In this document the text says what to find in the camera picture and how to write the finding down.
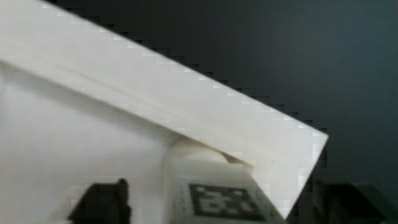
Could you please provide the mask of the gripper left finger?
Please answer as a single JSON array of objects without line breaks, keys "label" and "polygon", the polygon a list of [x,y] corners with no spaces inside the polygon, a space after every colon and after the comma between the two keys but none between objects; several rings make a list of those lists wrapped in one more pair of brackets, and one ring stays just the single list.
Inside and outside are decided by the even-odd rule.
[{"label": "gripper left finger", "polygon": [[68,216],[73,224],[130,224],[128,181],[95,183]]}]

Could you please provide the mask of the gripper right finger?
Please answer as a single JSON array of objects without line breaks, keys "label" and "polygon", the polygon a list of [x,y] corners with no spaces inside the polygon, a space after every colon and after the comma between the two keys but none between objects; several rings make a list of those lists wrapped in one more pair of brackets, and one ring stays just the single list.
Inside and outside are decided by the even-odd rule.
[{"label": "gripper right finger", "polygon": [[313,186],[315,224],[398,224],[398,207],[368,184]]}]

